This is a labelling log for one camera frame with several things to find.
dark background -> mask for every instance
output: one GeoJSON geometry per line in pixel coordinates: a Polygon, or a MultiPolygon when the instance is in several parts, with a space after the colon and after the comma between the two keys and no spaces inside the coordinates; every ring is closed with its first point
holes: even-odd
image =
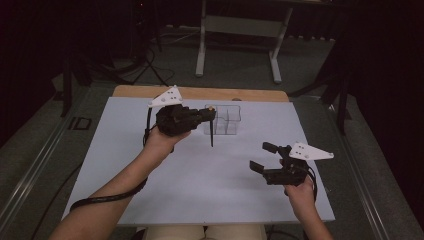
{"type": "MultiPolygon", "coordinates": [[[[1,2],[0,146],[55,94],[51,79],[62,72],[63,60],[72,52],[84,52],[109,65],[114,57],[131,58],[140,53],[136,43],[151,37],[154,24],[152,11],[137,8],[139,3],[1,2]]],[[[160,26],[198,26],[200,1],[157,3],[160,26]]],[[[246,6],[214,4],[212,11],[262,16],[261,11],[246,6]]],[[[275,15],[270,17],[278,16],[280,10],[274,10],[275,15]]],[[[354,73],[350,93],[356,96],[422,227],[423,11],[420,1],[412,0],[384,1],[377,8],[353,15],[332,9],[296,8],[288,29],[288,35],[295,37],[337,39],[322,72],[354,73]]]]}

cable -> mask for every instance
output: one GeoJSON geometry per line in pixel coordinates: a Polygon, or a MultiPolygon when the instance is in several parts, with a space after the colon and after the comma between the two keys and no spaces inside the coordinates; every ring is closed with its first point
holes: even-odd
{"type": "Polygon", "coordinates": [[[147,182],[147,178],[144,181],[142,181],[137,187],[125,193],[105,196],[105,197],[85,198],[85,199],[78,200],[74,204],[72,204],[69,212],[72,212],[73,210],[75,210],[75,208],[90,205],[90,204],[119,201],[128,197],[134,196],[136,193],[140,192],[141,189],[144,188],[144,186],[146,185],[146,182],[147,182]]]}
{"type": "Polygon", "coordinates": [[[132,61],[133,61],[133,63],[131,63],[130,65],[125,66],[125,67],[121,67],[121,68],[108,68],[108,67],[106,67],[106,68],[109,71],[116,73],[116,74],[128,73],[128,72],[136,70],[137,68],[142,67],[143,57],[137,56],[132,61]]]}
{"type": "MultiPolygon", "coordinates": [[[[180,38],[177,38],[177,39],[175,39],[173,41],[170,41],[170,42],[165,42],[165,43],[162,42],[162,45],[169,45],[169,44],[177,43],[177,42],[179,42],[179,41],[181,41],[183,39],[189,38],[189,37],[194,36],[194,35],[196,35],[198,33],[200,33],[200,30],[199,31],[192,32],[192,33],[189,33],[189,34],[186,34],[186,35],[184,35],[184,36],[182,36],[180,38]]],[[[161,37],[163,37],[163,36],[177,36],[177,35],[181,35],[181,34],[163,34],[163,35],[161,35],[161,37]]]]}
{"type": "Polygon", "coordinates": [[[165,82],[168,82],[169,79],[173,78],[175,76],[175,71],[173,71],[172,69],[166,69],[166,68],[160,68],[160,67],[155,67],[154,68],[161,70],[161,71],[169,71],[171,72],[171,76],[167,77],[166,79],[164,79],[165,82]]]}
{"type": "MultiPolygon", "coordinates": [[[[148,67],[149,66],[143,66],[143,64],[139,64],[139,66],[136,66],[136,67],[132,67],[132,65],[131,65],[131,66],[127,66],[127,67],[121,68],[122,69],[122,73],[121,73],[121,70],[120,69],[117,69],[117,71],[115,71],[114,69],[109,69],[108,68],[108,70],[111,71],[111,72],[113,72],[113,73],[118,74],[118,76],[120,78],[125,79],[127,77],[130,77],[130,76],[138,73],[140,70],[142,70],[142,71],[147,70],[146,68],[148,68],[148,67]]],[[[88,65],[87,68],[90,69],[90,70],[96,71],[96,69],[90,67],[90,65],[88,65]]],[[[131,82],[131,83],[134,84],[136,82],[136,80],[132,80],[132,81],[129,81],[129,82],[131,82]]]]}
{"type": "Polygon", "coordinates": [[[135,82],[137,82],[138,81],[138,79],[146,72],[146,70],[149,68],[149,66],[146,66],[146,67],[144,67],[144,69],[141,71],[141,73],[140,74],[138,74],[137,75],[137,77],[135,77],[134,79],[133,79],[133,82],[135,83],[135,82]]]}
{"type": "Polygon", "coordinates": [[[124,85],[133,85],[134,82],[127,81],[125,79],[120,78],[115,73],[109,71],[109,69],[105,68],[104,66],[94,62],[87,56],[83,54],[77,55],[78,59],[83,61],[86,65],[90,66],[94,71],[97,71],[101,74],[103,74],[105,77],[109,78],[110,80],[114,81],[117,84],[124,84],[124,85]]]}
{"type": "Polygon", "coordinates": [[[150,134],[150,130],[151,130],[150,129],[150,117],[151,116],[152,116],[152,108],[149,108],[149,110],[147,112],[146,129],[144,130],[144,136],[143,136],[143,147],[146,145],[147,139],[149,138],[149,134],[150,134]]]}
{"type": "Polygon", "coordinates": [[[60,185],[60,187],[59,187],[59,189],[56,191],[56,193],[54,194],[54,196],[53,196],[53,198],[50,200],[50,202],[49,202],[49,204],[47,205],[47,208],[44,210],[44,212],[43,212],[43,215],[42,215],[42,217],[41,217],[41,219],[40,219],[40,221],[38,222],[38,224],[37,224],[37,227],[35,228],[35,230],[34,230],[34,232],[33,232],[33,234],[32,234],[32,236],[31,236],[31,239],[34,239],[35,238],[35,236],[37,235],[37,232],[38,232],[38,230],[40,229],[40,227],[41,227],[41,224],[43,223],[43,221],[44,221],[44,218],[46,217],[46,215],[47,215],[47,212],[49,211],[49,209],[50,209],[50,207],[52,206],[52,204],[53,204],[53,202],[54,202],[54,200],[57,198],[57,196],[59,195],[59,193],[60,193],[60,191],[62,191],[62,189],[63,189],[63,187],[65,186],[65,184],[69,181],[69,179],[71,179],[71,177],[77,172],[77,170],[78,169],[80,169],[81,168],[81,166],[82,166],[82,163],[80,163],[74,170],[72,170],[72,172],[68,175],[68,177],[65,179],[65,181],[62,183],[62,185],[60,185]]]}
{"type": "MultiPolygon", "coordinates": [[[[154,55],[155,52],[153,51],[153,49],[151,49],[150,47],[148,47],[148,49],[152,52],[152,54],[154,55]]],[[[152,69],[153,73],[156,75],[156,77],[159,79],[159,81],[161,83],[163,83],[163,85],[169,87],[169,85],[161,78],[161,76],[159,75],[159,73],[156,71],[156,69],[153,67],[152,63],[153,61],[149,61],[149,59],[146,58],[146,62],[149,65],[149,67],[152,69]]]]}
{"type": "Polygon", "coordinates": [[[317,200],[317,195],[318,195],[318,185],[317,185],[317,177],[315,175],[314,170],[309,167],[308,171],[307,171],[308,176],[312,179],[312,182],[314,184],[314,201],[317,200]]]}

handheld controller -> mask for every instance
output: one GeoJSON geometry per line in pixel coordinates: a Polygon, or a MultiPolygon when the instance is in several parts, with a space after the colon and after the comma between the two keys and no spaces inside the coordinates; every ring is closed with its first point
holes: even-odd
{"type": "Polygon", "coordinates": [[[309,166],[304,160],[290,157],[290,146],[281,147],[264,142],[262,148],[271,153],[278,152],[282,159],[281,169],[264,169],[264,166],[250,161],[250,169],[261,174],[268,185],[295,185],[303,183],[309,173],[309,166]]]}
{"type": "Polygon", "coordinates": [[[214,108],[190,109],[181,104],[162,107],[156,114],[156,125],[159,131],[168,136],[194,130],[202,122],[213,121],[216,111],[214,108]]]}

white table surface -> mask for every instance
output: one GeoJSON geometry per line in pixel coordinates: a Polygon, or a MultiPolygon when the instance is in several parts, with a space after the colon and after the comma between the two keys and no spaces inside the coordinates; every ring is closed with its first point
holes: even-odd
{"type": "MultiPolygon", "coordinates": [[[[67,204],[86,198],[115,176],[142,149],[147,104],[151,99],[111,97],[88,150],[67,204]]],[[[265,169],[281,168],[280,156],[262,149],[307,143],[292,103],[184,100],[184,106],[239,105],[237,135],[214,136],[214,147],[203,127],[178,143],[175,151],[150,176],[119,221],[124,226],[167,224],[297,222],[283,186],[267,185],[249,168],[253,160],[265,169]]],[[[152,113],[152,124],[159,110],[152,113]]],[[[324,221],[334,220],[315,163],[317,209],[324,221]]]]}

black curtain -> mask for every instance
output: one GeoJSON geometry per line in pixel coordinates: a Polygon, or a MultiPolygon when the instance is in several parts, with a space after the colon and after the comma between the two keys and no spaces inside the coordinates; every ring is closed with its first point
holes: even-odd
{"type": "Polygon", "coordinates": [[[321,73],[353,72],[350,93],[424,228],[423,12],[414,1],[358,12],[321,73]]]}
{"type": "Polygon", "coordinates": [[[141,38],[148,38],[140,6],[138,0],[0,2],[0,147],[52,98],[51,79],[71,54],[108,66],[112,58],[140,55],[141,38]]]}

